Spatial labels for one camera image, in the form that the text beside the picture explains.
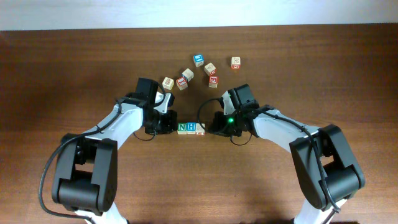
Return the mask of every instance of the row of letter blocks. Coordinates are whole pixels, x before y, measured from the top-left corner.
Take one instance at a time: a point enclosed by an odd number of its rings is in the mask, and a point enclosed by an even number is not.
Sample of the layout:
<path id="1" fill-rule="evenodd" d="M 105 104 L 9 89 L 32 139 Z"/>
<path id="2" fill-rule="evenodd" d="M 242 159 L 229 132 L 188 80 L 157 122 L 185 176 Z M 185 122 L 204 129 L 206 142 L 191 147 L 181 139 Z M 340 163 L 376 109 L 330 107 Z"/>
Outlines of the row of letter blocks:
<path id="1" fill-rule="evenodd" d="M 199 125 L 199 123 L 188 122 L 188 123 L 179 123 L 178 134 L 198 134 L 198 135 L 205 135 L 205 130 Z"/>

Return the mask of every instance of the brown tabletop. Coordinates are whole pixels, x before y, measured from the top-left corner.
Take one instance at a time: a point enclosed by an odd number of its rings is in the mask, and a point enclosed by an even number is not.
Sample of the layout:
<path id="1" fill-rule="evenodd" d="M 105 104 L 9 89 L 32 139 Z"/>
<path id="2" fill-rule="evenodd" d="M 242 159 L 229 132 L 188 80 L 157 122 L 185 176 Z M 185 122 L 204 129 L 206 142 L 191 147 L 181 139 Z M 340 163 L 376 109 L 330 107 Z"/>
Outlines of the brown tabletop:
<path id="1" fill-rule="evenodd" d="M 218 88 L 194 66 L 197 53 L 217 68 Z M 139 77 L 161 82 L 186 68 L 195 78 L 171 91 L 179 121 L 247 83 L 261 105 L 343 130 L 366 186 L 334 221 L 398 222 L 398 25 L 374 24 L 0 32 L 0 223 L 84 223 L 46 214 L 37 199 L 60 138 L 96 125 Z M 210 104 L 203 119 L 216 110 Z M 132 136 L 118 154 L 115 202 L 133 223 L 290 220 L 304 200 L 291 155 L 263 139 L 238 147 L 210 134 Z M 51 200 L 54 168 L 45 203 L 66 212 Z"/>

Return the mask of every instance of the toy cube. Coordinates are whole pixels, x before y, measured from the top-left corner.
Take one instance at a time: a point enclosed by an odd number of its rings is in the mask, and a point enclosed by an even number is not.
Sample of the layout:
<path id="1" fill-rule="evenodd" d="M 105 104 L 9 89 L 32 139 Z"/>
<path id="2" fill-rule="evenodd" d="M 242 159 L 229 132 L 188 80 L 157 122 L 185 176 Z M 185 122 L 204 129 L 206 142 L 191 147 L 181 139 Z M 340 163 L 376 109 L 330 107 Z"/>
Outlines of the toy cube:
<path id="1" fill-rule="evenodd" d="M 187 124 L 186 123 L 179 123 L 178 124 L 177 133 L 178 134 L 187 134 Z"/>
<path id="2" fill-rule="evenodd" d="M 185 89 L 188 87 L 188 82 L 184 79 L 184 77 L 181 77 L 175 81 L 177 83 L 177 86 L 180 90 Z"/>
<path id="3" fill-rule="evenodd" d="M 166 77 L 163 80 L 162 86 L 167 90 L 171 90 L 174 86 L 174 80 Z"/>
<path id="4" fill-rule="evenodd" d="M 203 55 L 198 54 L 193 56 L 193 63 L 195 63 L 196 67 L 199 67 L 205 63 L 205 59 L 203 58 Z"/>
<path id="5" fill-rule="evenodd" d="M 232 57 L 231 68 L 232 69 L 240 69 L 241 68 L 241 58 L 240 57 Z"/>
<path id="6" fill-rule="evenodd" d="M 197 124 L 194 122 L 187 123 L 187 134 L 195 134 L 197 132 Z"/>
<path id="7" fill-rule="evenodd" d="M 209 87 L 217 88 L 218 85 L 218 77 L 213 76 L 209 78 Z"/>
<path id="8" fill-rule="evenodd" d="M 199 123 L 197 123 L 197 134 L 198 135 L 205 135 L 205 130 L 200 126 Z"/>
<path id="9" fill-rule="evenodd" d="M 212 63 L 205 65 L 205 72 L 208 76 L 214 75 L 216 73 L 216 67 Z"/>
<path id="10" fill-rule="evenodd" d="M 193 78 L 193 71 L 191 71 L 189 68 L 185 69 L 185 71 L 182 72 L 182 77 L 184 77 L 187 82 L 191 81 Z"/>

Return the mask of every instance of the white background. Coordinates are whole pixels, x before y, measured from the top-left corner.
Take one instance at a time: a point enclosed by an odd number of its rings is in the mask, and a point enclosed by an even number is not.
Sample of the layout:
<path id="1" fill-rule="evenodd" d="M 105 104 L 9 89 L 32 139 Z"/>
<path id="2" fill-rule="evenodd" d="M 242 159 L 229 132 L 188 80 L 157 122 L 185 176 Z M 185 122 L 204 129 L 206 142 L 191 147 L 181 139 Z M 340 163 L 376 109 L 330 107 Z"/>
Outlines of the white background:
<path id="1" fill-rule="evenodd" d="M 398 0 L 0 0 L 0 30 L 398 22 Z"/>

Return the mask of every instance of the block with green letter n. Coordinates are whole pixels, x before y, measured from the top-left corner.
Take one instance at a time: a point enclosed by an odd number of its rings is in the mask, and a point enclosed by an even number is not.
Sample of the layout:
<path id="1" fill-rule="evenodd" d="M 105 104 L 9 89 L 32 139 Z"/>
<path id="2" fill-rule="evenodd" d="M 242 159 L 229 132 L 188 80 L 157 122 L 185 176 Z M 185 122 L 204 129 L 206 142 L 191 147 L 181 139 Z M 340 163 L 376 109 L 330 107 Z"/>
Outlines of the block with green letter n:
<path id="1" fill-rule="evenodd" d="M 187 124 L 186 123 L 179 123 L 178 124 L 177 133 L 178 134 L 187 134 Z"/>

